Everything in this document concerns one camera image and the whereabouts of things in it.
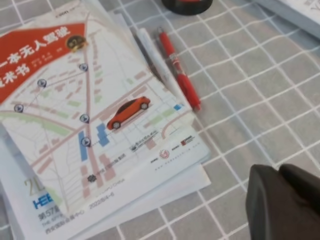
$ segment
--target red banner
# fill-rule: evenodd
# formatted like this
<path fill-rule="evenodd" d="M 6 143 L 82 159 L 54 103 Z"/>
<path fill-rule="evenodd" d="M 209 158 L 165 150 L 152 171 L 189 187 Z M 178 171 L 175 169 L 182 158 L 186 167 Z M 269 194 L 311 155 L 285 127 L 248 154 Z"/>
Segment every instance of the red banner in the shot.
<path fill-rule="evenodd" d="M 43 66 L 71 52 L 67 40 L 85 24 L 15 30 L 0 38 L 0 104 Z"/>

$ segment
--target white pen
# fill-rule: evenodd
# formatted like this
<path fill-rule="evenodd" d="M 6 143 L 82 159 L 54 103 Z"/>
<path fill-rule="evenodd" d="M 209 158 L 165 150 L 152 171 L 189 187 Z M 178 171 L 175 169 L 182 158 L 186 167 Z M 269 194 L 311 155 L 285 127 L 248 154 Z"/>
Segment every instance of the white pen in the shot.
<path fill-rule="evenodd" d="M 185 105 L 187 108 L 192 109 L 184 93 L 179 87 L 179 84 L 177 83 L 174 75 L 171 73 L 169 67 L 167 66 L 159 51 L 155 47 L 153 41 L 151 40 L 147 30 L 145 28 L 138 29 L 136 35 L 142 43 L 149 58 L 151 59 L 156 71 L 159 73 L 161 79 L 163 80 L 165 87 L 174 96 L 180 99 L 183 105 Z"/>

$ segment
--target pen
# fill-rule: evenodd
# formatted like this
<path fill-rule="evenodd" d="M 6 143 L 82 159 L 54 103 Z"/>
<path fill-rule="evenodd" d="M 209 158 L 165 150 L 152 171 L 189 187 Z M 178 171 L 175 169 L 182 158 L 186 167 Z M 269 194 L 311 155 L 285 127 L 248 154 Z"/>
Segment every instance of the pen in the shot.
<path fill-rule="evenodd" d="M 194 86 L 192 85 L 190 79 L 183 71 L 178 56 L 176 54 L 175 48 L 172 45 L 168 35 L 163 31 L 161 27 L 158 28 L 159 38 L 163 45 L 166 55 L 171 60 L 173 68 L 176 73 L 176 80 L 184 93 L 186 99 L 190 103 L 192 108 L 196 108 L 198 110 L 201 109 L 201 101 L 196 93 Z"/>
<path fill-rule="evenodd" d="M 168 68 L 167 64 L 163 60 L 161 54 L 157 50 L 156 46 L 154 45 L 153 41 L 151 40 L 148 32 L 145 28 L 141 28 L 137 30 L 136 35 L 140 42 L 143 45 L 146 53 L 148 54 L 150 60 L 152 61 L 156 71 L 160 75 L 163 84 L 165 87 L 189 109 L 191 106 L 186 99 L 184 93 L 182 92 L 180 86 L 178 85 L 175 77 L 171 73 L 170 69 Z"/>

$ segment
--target red pen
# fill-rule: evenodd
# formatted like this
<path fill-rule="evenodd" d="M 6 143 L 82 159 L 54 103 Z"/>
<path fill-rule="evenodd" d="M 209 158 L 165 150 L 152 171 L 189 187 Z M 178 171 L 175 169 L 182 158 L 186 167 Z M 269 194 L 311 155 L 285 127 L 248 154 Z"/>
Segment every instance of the red pen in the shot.
<path fill-rule="evenodd" d="M 190 106 L 192 108 L 196 108 L 198 110 L 201 109 L 201 101 L 196 93 L 194 86 L 192 85 L 189 77 L 183 71 L 178 56 L 176 54 L 175 48 L 172 45 L 168 35 L 166 32 L 163 31 L 161 27 L 158 28 L 159 38 L 163 45 L 166 55 L 171 60 L 173 68 L 176 73 L 176 81 L 179 84 L 183 94 L 185 95 L 186 99 L 188 100 Z"/>

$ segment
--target gold badge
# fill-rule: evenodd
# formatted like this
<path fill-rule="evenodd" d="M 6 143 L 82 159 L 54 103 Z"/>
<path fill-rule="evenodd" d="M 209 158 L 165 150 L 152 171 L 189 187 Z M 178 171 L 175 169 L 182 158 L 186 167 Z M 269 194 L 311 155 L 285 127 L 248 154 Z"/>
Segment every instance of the gold badge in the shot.
<path fill-rule="evenodd" d="M 80 35 L 73 35 L 68 38 L 66 41 L 66 46 L 73 52 L 75 53 L 77 50 L 84 48 L 87 46 L 87 40 L 85 37 L 80 36 Z"/>

